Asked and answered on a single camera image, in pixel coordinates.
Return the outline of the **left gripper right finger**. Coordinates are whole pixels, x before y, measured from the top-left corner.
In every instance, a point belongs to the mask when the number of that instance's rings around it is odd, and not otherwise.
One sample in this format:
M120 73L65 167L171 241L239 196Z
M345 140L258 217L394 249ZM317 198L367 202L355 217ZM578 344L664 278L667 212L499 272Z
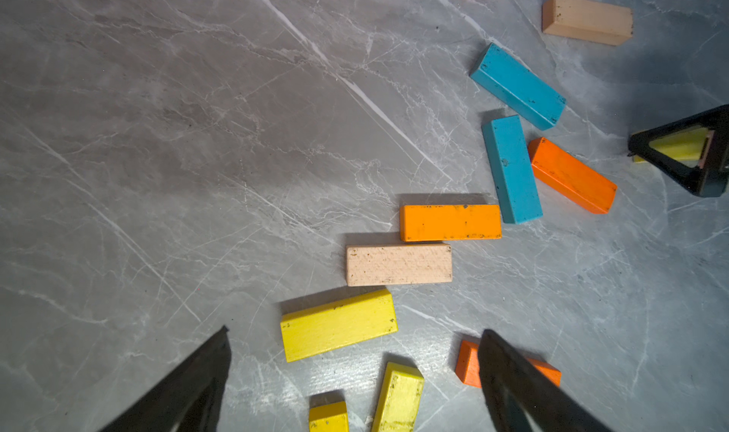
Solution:
M529 420L543 431L609 430L493 330L482 333L478 363L495 430L530 431Z

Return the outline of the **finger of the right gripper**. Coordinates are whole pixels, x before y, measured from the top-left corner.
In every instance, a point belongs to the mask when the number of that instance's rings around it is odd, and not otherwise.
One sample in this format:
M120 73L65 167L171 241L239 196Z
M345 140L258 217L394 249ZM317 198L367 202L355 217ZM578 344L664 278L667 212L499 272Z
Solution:
M717 198L728 185L728 107L637 132L628 151L701 198Z

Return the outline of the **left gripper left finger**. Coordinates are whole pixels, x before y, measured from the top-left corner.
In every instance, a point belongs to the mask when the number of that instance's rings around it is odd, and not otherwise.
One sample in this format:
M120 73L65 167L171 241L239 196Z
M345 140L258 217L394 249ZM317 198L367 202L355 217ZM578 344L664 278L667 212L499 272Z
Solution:
M217 430L231 361L222 327L103 430Z

